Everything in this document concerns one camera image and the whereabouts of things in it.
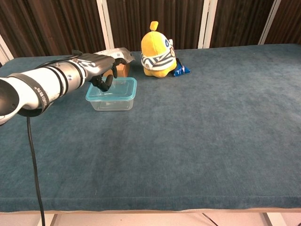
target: yellow plush toy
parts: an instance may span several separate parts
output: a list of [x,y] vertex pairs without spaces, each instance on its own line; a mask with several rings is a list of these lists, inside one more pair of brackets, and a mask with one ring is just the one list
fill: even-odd
[[173,40],[167,39],[164,34],[157,32],[157,21],[150,24],[148,32],[141,41],[141,63],[144,73],[148,76],[163,78],[177,66]]

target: curtain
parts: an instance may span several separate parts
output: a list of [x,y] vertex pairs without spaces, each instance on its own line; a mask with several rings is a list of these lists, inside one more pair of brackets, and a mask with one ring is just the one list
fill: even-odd
[[173,39],[175,49],[197,48],[204,0],[108,0],[115,47],[141,50],[141,40],[150,31]]
[[282,0],[265,44],[301,44],[301,1]]
[[210,47],[257,45],[274,0],[218,0]]
[[105,49],[96,0],[1,0],[0,34],[14,57]]

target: plastic container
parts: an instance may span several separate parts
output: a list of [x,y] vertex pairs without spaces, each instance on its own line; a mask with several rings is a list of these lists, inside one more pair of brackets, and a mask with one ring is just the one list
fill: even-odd
[[134,78],[116,78],[107,92],[90,85],[86,100],[96,111],[128,111],[134,104],[137,81]]

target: robotic hand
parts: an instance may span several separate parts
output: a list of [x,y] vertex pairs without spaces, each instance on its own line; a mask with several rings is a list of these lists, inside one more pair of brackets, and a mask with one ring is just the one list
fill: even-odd
[[[34,117],[42,114],[56,99],[91,82],[101,91],[109,90],[116,66],[134,58],[126,48],[74,56],[44,63],[36,69],[0,78],[0,126],[16,114]],[[106,81],[103,74],[112,69]]]

